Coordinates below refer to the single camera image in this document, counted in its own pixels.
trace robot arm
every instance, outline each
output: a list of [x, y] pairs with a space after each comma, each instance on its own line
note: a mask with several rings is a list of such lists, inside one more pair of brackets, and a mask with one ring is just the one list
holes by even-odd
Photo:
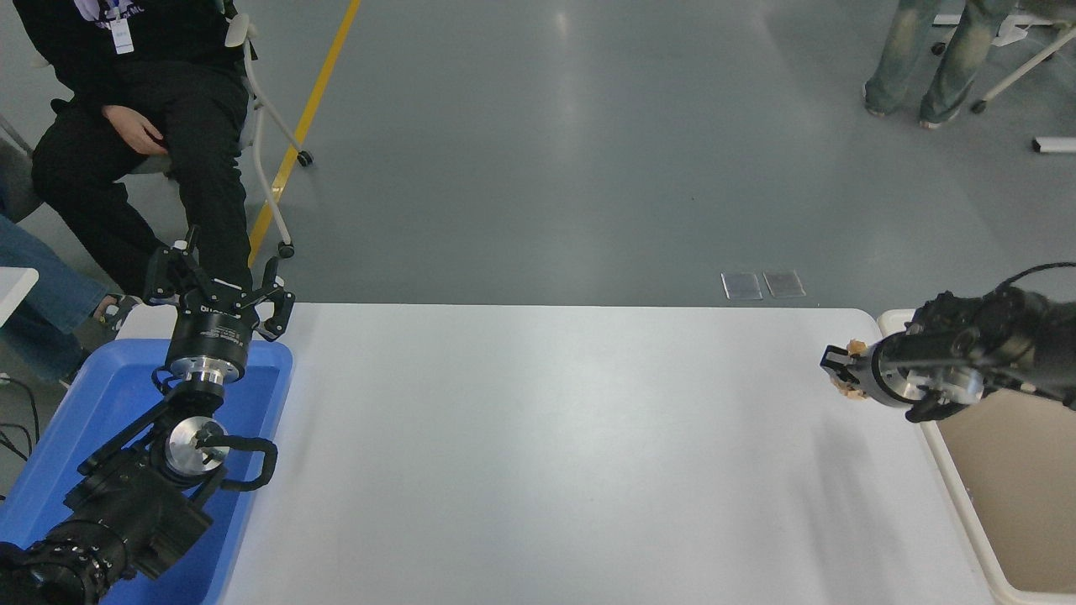
[[[195, 234], [159, 251], [147, 280], [146, 301], [179, 311], [164, 366], [172, 378], [154, 378], [164, 399], [79, 466], [85, 479], [63, 500], [67, 520], [26, 550], [0, 543], [0, 605], [95, 605], [138, 572], [156, 579], [213, 523], [202, 511], [213, 493], [272, 478], [272, 441], [227, 435], [213, 413], [225, 384], [243, 376], [253, 332], [283, 334], [294, 296], [277, 279], [275, 258], [253, 293], [211, 280], [188, 250]], [[254, 310], [264, 300], [274, 307], [266, 321]], [[261, 452], [259, 476], [226, 479], [231, 450]]]
[[821, 366], [846, 394], [908, 408], [911, 422], [948, 418], [1001, 390], [1076, 409], [1076, 302], [1013, 285], [1033, 270], [979, 298], [943, 293], [903, 333], [869, 347], [826, 347]]

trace gray floor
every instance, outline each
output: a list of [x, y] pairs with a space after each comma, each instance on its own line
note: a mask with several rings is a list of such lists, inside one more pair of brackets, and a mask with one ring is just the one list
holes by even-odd
[[[1074, 259], [1076, 157], [1030, 141], [1076, 135], [1076, 51], [928, 132], [925, 48], [904, 111], [861, 105], [891, 4], [365, 0], [307, 139], [316, 164], [284, 194], [282, 275], [306, 301], [725, 306], [722, 272], [795, 269], [806, 297], [736, 305], [878, 314]], [[293, 122], [346, 5], [242, 2]], [[973, 98], [1048, 36], [994, 50]], [[28, 67], [10, 3], [0, 39], [0, 112], [36, 140], [62, 89]], [[285, 146], [268, 138], [271, 172]], [[182, 234], [169, 183], [129, 188]], [[51, 210], [25, 225], [104, 279]], [[1076, 298], [1072, 272], [1027, 285]], [[25, 371], [12, 357], [0, 369]]]

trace shoe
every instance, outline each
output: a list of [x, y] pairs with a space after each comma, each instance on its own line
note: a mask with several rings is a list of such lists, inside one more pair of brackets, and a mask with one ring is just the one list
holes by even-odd
[[127, 321], [127, 315], [130, 314], [131, 309], [138, 307], [142, 304], [142, 299], [138, 296], [126, 296], [123, 294], [112, 294], [116, 302], [105, 307], [104, 312], [101, 313], [101, 318], [98, 320], [101, 325], [110, 332], [119, 332], [119, 328], [124, 326], [124, 322]]
[[863, 98], [863, 109], [867, 110], [867, 113], [869, 113], [870, 115], [873, 115], [875, 117], [886, 117], [887, 115], [889, 115], [886, 112], [873, 109], [870, 105], [867, 104], [867, 85], [866, 85], [866, 83], [863, 84], [862, 98]]
[[952, 112], [952, 115], [950, 115], [948, 119], [945, 119], [945, 121], [942, 121], [942, 122], [931, 122], [929, 119], [920, 119], [919, 121], [919, 127], [920, 128], [925, 128], [928, 130], [937, 130], [942, 126], [944, 126], [944, 125], [952, 122], [952, 118], [957, 117], [958, 115], [960, 115], [960, 110], [957, 110], [957, 111]]

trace blue plastic tray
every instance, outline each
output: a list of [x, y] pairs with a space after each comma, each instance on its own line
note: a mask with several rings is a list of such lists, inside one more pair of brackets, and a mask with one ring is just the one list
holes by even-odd
[[[86, 361], [11, 495], [0, 505], [0, 541], [27, 548], [67, 519], [71, 511], [63, 506], [63, 496], [82, 479], [75, 470], [79, 464], [160, 400], [150, 374], [164, 363], [167, 350], [168, 340], [116, 340]], [[272, 438], [291, 376], [287, 347], [252, 342], [246, 375], [225, 388], [224, 406], [214, 418], [229, 434]], [[229, 454], [228, 478], [255, 478], [260, 460], [260, 454]], [[204, 509], [213, 525], [194, 548], [157, 581], [139, 574], [118, 582], [103, 605], [216, 603], [255, 493], [217, 491]]]

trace black pants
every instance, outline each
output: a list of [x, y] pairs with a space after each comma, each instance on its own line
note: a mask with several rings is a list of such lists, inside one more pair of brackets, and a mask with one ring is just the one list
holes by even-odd
[[[127, 104], [165, 136], [187, 223], [199, 227], [199, 263], [210, 277], [250, 289], [246, 192], [236, 161], [247, 95], [238, 72], [180, 61], [117, 71]], [[141, 296], [150, 257], [165, 244], [116, 181], [145, 156], [95, 113], [75, 99], [56, 116], [33, 154], [33, 186], [109, 277]]]

